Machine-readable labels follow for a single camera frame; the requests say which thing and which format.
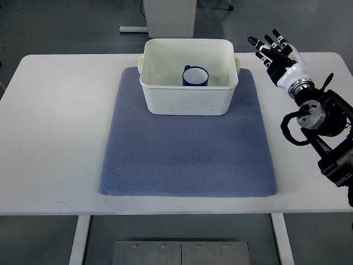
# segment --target gray floor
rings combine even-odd
[[[247,37],[252,35],[262,38],[264,34],[270,35],[272,29],[276,28],[301,52],[331,51],[340,54],[353,73],[352,1],[233,0],[233,4],[235,10],[228,12],[225,0],[199,0],[194,37],[227,39],[232,42],[235,52],[254,52]],[[146,20],[140,13],[140,0],[0,0],[0,44],[6,44],[0,52],[0,81],[7,86],[21,59],[28,54],[143,53],[145,43],[149,40],[148,35],[119,34],[119,26],[127,25],[146,26]],[[318,87],[325,78],[323,76],[318,81]],[[40,222],[40,216],[31,218],[38,218],[41,227],[49,225]],[[318,255],[314,255],[315,252],[326,255],[323,256],[325,264],[352,264],[349,261],[352,257],[344,252],[346,246],[350,249],[353,247],[350,229],[352,214],[296,214],[286,215],[285,219],[297,264],[321,264],[316,262]],[[207,219],[195,217],[193,221],[196,220],[201,220],[201,227],[213,229]],[[23,244],[22,239],[48,233],[46,230],[26,237],[27,234],[21,227],[32,228],[25,223],[21,216],[0,218],[0,253],[3,257],[15,258],[14,255],[9,256],[10,253],[18,253],[26,258],[26,252],[18,251],[18,247]],[[52,229],[53,232],[63,230],[62,226]],[[70,240],[71,237],[59,242],[72,244]],[[40,245],[34,244],[32,247],[31,251],[40,253]]]

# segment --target robotic hand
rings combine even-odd
[[[321,160],[318,166],[321,173],[334,182],[337,187],[348,186],[348,201],[353,207],[353,108],[338,94],[325,88],[333,78],[331,73],[324,86],[316,89],[306,74],[306,64],[294,46],[272,31],[277,38],[274,42],[268,35],[268,44],[249,37],[248,41],[260,52],[256,56],[262,60],[273,83],[285,89],[299,106],[299,111],[287,114],[281,124],[285,138],[298,146],[311,144]],[[294,139],[288,128],[291,119],[297,118],[305,141]],[[328,146],[320,136],[334,137],[350,127],[347,138],[336,148]]]

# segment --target blue mat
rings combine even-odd
[[[137,68],[121,76],[99,192],[103,195],[267,197],[277,192],[252,74],[241,69],[222,116],[154,115]]]

